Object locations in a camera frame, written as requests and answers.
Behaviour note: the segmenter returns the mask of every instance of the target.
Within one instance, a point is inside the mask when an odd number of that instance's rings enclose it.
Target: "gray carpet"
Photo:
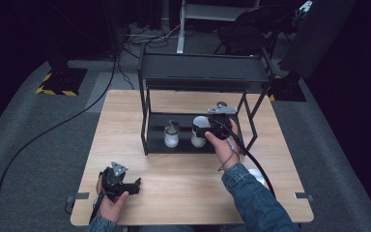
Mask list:
[[[176,45],[173,39],[166,47],[149,49],[175,52]],[[274,55],[275,64],[284,56],[287,45],[282,37]],[[185,53],[211,54],[216,46],[214,33],[197,32],[185,39]],[[138,47],[130,48],[138,55]],[[0,176],[11,157],[26,142],[83,110],[107,88],[113,63],[76,60],[69,65],[89,70],[78,97],[35,94],[50,70],[45,63],[30,74],[8,105],[0,118]],[[137,59],[123,52],[120,65],[137,88]],[[300,85],[307,102],[273,101],[272,106],[304,189],[313,196],[311,207],[315,219],[303,224],[302,230],[371,231],[370,199],[318,104],[306,85],[303,82]],[[130,89],[130,86],[122,74],[116,72],[109,88]],[[85,227],[71,225],[64,206],[66,197],[78,190],[101,106],[102,101],[99,101],[19,154],[1,192],[1,231],[84,231]]]

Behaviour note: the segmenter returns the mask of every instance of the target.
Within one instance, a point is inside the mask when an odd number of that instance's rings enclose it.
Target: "denim sleeve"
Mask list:
[[[222,182],[248,231],[300,231],[271,192],[241,164],[224,172]]]
[[[118,225],[104,217],[95,217],[89,224],[87,232],[115,232]]]

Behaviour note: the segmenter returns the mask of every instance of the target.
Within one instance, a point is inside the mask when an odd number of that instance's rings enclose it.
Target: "wooden table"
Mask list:
[[[258,95],[249,94],[249,102]],[[240,94],[152,91],[153,111],[206,113],[217,102],[238,105]],[[111,161],[126,167],[125,183],[141,177],[139,194],[131,195],[119,221],[123,225],[145,224],[226,224],[242,223],[231,194],[221,182],[215,154],[144,155],[140,132],[143,119],[138,91],[111,90],[100,115],[98,128],[81,180],[71,223],[87,225],[92,213],[99,172]],[[239,116],[244,142],[252,134],[247,117]],[[272,182],[277,200],[294,222],[309,222],[313,213],[307,199],[296,199],[303,187],[271,103],[265,99],[254,117],[258,139],[250,149]],[[255,168],[241,157],[247,168]]]

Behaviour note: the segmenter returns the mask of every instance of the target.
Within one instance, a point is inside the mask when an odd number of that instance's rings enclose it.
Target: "hand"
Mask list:
[[[98,184],[96,185],[96,191],[98,194],[100,193],[101,189],[101,179],[102,177],[100,176],[98,179]],[[105,195],[100,203],[98,216],[117,223],[120,219],[120,212],[128,200],[128,191],[123,192],[123,194],[116,200],[116,203],[114,203],[107,197],[107,195]]]
[[[238,134],[237,124],[231,118],[230,118],[230,122],[231,122],[231,126],[232,126],[231,131],[234,134]],[[232,136],[230,136],[229,138],[230,138],[230,140],[231,140],[231,142],[232,142],[232,144],[235,148],[235,152],[237,154],[235,154],[231,150],[227,139],[220,140],[209,131],[207,131],[204,135],[215,147],[216,157],[219,159],[219,161],[223,165],[224,171],[228,170],[228,168],[230,168],[232,165],[240,162],[240,156],[237,155],[240,151],[240,147],[237,145],[236,141],[234,140],[234,138]]]

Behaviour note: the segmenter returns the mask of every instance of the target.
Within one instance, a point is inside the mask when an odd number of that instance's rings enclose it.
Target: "black metal shelf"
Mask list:
[[[153,112],[151,89],[242,93],[238,112],[230,117],[238,123],[238,114],[244,104],[253,134],[247,145],[248,149],[257,138],[253,117],[274,78],[271,61],[265,50],[259,57],[191,55],[147,53],[143,45],[137,71],[143,109],[141,138],[146,156],[149,153],[214,152],[214,147],[210,142],[207,142],[203,148],[195,148],[190,142],[192,121],[195,117],[202,115],[187,112],[176,114]],[[253,83],[261,83],[263,91],[251,110],[246,99],[246,92]],[[177,147],[168,148],[164,145],[163,131],[165,124],[172,119],[180,123],[180,142]]]

